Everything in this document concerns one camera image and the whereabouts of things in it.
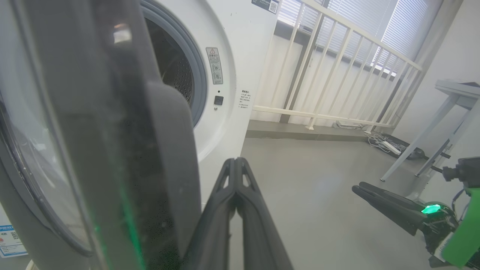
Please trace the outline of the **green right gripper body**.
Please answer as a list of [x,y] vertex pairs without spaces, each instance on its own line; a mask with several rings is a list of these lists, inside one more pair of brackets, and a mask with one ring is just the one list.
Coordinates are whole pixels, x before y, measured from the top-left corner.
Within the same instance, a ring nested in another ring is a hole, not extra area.
[[479,188],[468,189],[466,193],[470,202],[461,219],[457,219],[453,208],[439,202],[428,203],[422,209],[425,215],[422,230],[431,254],[431,268],[479,267]]

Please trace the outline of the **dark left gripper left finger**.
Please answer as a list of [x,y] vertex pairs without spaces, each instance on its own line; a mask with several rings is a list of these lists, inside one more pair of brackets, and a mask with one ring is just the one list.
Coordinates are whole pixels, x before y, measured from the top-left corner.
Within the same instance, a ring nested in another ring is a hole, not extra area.
[[221,167],[214,188],[196,226],[183,270],[227,270],[229,265],[230,214],[234,210],[235,159]]

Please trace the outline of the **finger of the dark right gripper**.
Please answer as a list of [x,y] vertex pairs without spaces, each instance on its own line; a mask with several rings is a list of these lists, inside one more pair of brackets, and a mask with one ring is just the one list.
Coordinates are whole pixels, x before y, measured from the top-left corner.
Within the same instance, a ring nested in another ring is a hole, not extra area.
[[377,196],[378,198],[386,199],[387,202],[394,203],[397,206],[405,207],[409,210],[421,211],[425,208],[422,203],[412,201],[396,193],[381,189],[367,182],[360,182],[359,187],[362,191],[370,192],[371,197]]
[[426,219],[426,215],[422,211],[409,210],[377,196],[371,197],[370,192],[362,191],[362,188],[359,186],[352,186],[352,191],[401,227],[401,229],[404,229],[408,234],[415,236],[417,231],[422,228],[422,224]]

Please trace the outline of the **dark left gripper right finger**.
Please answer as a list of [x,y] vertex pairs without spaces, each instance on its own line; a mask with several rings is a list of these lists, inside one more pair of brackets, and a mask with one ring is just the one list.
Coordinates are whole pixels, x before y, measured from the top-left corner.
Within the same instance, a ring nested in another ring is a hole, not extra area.
[[246,270],[293,270],[286,248],[248,161],[237,159],[238,213]]

